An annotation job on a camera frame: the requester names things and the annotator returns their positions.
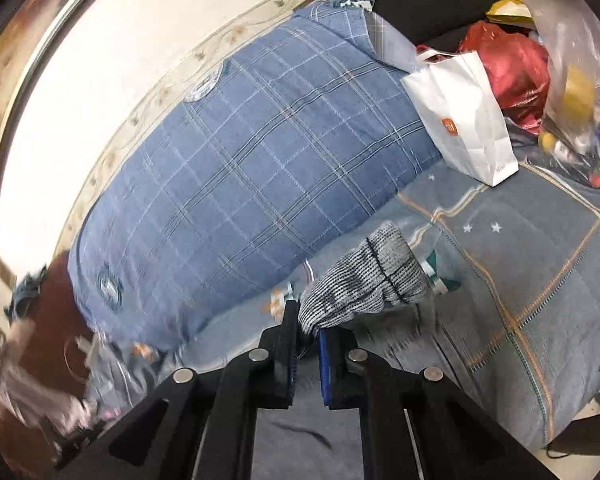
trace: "transparent plastic bag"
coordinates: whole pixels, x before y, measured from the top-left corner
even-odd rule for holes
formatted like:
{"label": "transparent plastic bag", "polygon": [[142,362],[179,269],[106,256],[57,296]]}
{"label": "transparent plastic bag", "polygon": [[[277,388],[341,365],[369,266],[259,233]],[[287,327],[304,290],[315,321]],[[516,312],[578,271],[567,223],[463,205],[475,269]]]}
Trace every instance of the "transparent plastic bag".
{"label": "transparent plastic bag", "polygon": [[577,155],[588,183],[600,187],[600,21],[584,0],[523,1],[549,52],[542,128]]}

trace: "brown surface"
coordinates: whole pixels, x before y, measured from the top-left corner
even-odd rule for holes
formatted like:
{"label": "brown surface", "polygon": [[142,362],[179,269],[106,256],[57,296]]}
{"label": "brown surface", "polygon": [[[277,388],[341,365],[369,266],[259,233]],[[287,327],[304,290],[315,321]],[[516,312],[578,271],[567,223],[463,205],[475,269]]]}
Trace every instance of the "brown surface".
{"label": "brown surface", "polygon": [[[64,362],[64,344],[77,335],[91,339],[92,334],[74,301],[74,293],[66,270],[67,254],[60,254],[51,264],[43,280],[40,297],[29,309],[29,319],[36,324],[20,366],[49,388],[70,393],[79,399],[84,384],[74,379]],[[84,354],[70,343],[67,361],[72,371],[83,379]],[[30,430],[10,413],[0,414],[0,452],[10,465],[19,465],[40,478],[51,466],[52,452],[40,430]]]}

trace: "silver rivet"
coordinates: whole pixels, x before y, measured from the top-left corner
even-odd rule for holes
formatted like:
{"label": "silver rivet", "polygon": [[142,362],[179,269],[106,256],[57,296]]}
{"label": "silver rivet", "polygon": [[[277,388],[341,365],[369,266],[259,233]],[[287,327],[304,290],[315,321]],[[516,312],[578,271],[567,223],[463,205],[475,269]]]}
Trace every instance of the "silver rivet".
{"label": "silver rivet", "polygon": [[440,368],[429,367],[424,369],[424,378],[427,381],[437,383],[438,381],[441,381],[444,376],[445,375],[442,373]]}
{"label": "silver rivet", "polygon": [[269,351],[266,348],[254,348],[249,352],[249,359],[252,361],[259,363],[260,361],[264,361],[269,357]]}
{"label": "silver rivet", "polygon": [[366,361],[367,357],[368,354],[362,348],[354,348],[353,350],[349,350],[349,359],[355,363]]}
{"label": "silver rivet", "polygon": [[178,384],[188,383],[193,379],[193,370],[190,368],[181,368],[173,373],[173,380]]}

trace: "red plastic bag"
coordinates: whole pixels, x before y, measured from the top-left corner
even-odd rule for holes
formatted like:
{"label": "red plastic bag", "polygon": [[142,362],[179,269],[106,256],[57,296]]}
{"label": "red plastic bag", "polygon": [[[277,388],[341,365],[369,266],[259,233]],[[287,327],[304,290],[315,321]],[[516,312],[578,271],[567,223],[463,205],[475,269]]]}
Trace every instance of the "red plastic bag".
{"label": "red plastic bag", "polygon": [[458,50],[477,50],[502,113],[537,134],[550,82],[544,46],[493,23],[477,22]]}

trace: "plastic wrapper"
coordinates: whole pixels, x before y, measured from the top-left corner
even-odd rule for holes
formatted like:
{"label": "plastic wrapper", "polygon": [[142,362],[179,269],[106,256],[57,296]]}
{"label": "plastic wrapper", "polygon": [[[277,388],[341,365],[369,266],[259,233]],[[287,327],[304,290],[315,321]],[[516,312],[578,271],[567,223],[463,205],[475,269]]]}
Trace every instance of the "plastic wrapper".
{"label": "plastic wrapper", "polygon": [[549,91],[547,51],[523,34],[508,34],[493,23],[474,23],[460,52],[476,50],[504,116],[538,133]]}
{"label": "plastic wrapper", "polygon": [[553,165],[600,187],[600,21],[584,0],[523,1],[549,52],[542,129],[556,141],[541,148]]}

